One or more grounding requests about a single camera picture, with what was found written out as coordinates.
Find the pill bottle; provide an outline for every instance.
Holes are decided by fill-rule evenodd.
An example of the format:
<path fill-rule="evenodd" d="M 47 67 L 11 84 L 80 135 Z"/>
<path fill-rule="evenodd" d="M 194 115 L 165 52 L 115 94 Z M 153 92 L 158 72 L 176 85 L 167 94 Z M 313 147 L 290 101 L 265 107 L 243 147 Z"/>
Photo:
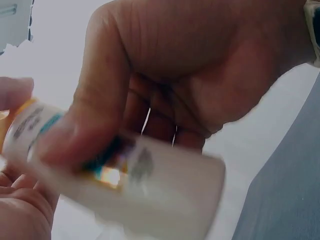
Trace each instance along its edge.
<path fill-rule="evenodd" d="M 64 112 L 35 98 L 0 117 L 2 155 L 102 221 L 137 236 L 204 240 L 221 199 L 225 164 L 140 135 L 119 134 L 78 173 L 42 164 L 39 136 Z"/>

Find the white wall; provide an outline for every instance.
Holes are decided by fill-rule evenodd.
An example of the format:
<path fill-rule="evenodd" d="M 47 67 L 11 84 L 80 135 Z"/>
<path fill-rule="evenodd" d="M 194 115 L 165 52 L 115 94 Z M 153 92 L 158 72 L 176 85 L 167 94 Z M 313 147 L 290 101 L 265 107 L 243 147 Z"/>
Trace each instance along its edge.
<path fill-rule="evenodd" d="M 0 57 L 0 75 L 34 77 L 37 97 L 67 109 L 80 73 L 87 22 L 104 2 L 36 0 L 34 43 Z M 289 129 L 317 74 L 308 65 L 286 74 L 248 116 L 207 142 L 205 151 L 222 155 L 227 165 L 225 193 L 210 240 L 231 239 L 251 180 Z M 65 199 L 59 203 L 53 240 L 95 239 L 100 233 L 92 213 Z"/>

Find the skin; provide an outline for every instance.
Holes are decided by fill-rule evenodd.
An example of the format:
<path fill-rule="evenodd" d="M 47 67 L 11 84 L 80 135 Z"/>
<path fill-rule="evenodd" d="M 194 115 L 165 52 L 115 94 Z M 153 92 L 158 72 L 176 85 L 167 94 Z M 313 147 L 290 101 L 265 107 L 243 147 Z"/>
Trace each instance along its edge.
<path fill-rule="evenodd" d="M 0 77 L 0 86 L 0 111 L 6 111 L 28 100 L 34 83 L 30 78 Z M 58 197 L 33 177 L 6 164 L 0 171 L 0 239 L 51 239 Z"/>

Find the palm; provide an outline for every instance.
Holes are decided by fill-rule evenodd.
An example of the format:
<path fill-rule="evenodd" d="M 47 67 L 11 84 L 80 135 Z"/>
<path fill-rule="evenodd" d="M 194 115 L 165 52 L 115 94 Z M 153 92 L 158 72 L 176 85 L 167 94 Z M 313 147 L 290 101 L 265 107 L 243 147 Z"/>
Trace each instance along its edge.
<path fill-rule="evenodd" d="M 5 167 L 0 173 L 0 239 L 51 239 L 57 201 L 33 178 Z"/>
<path fill-rule="evenodd" d="M 251 11 L 254 4 L 265 5 L 256 8 L 263 17 L 270 9 L 266 1 L 250 7 L 214 0 L 122 2 L 96 15 L 106 19 L 112 12 L 136 72 L 124 128 L 141 132 L 151 107 L 143 134 L 201 149 L 223 124 L 248 113 L 285 71 L 278 69 L 273 42 L 261 31 L 273 27 L 275 16 L 261 21 Z M 97 28 L 96 21 L 91 24 L 89 36 Z"/>

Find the bottle label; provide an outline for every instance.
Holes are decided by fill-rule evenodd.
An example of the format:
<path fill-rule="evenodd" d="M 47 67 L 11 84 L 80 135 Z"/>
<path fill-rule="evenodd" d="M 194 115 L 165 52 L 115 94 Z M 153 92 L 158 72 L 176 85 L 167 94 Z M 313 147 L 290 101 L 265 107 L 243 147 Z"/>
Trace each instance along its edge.
<path fill-rule="evenodd" d="M 23 116 L 14 129 L 13 141 L 17 146 L 23 143 L 28 154 L 39 136 L 46 133 L 64 114 L 39 102 L 31 102 L 25 108 L 26 111 L 21 112 Z M 103 152 L 88 161 L 80 172 L 75 173 L 75 177 L 86 178 L 118 191 L 123 188 L 126 179 L 139 183 L 151 174 L 153 165 L 151 154 L 146 149 L 140 149 L 139 153 L 136 149 L 135 139 L 116 136 Z"/>

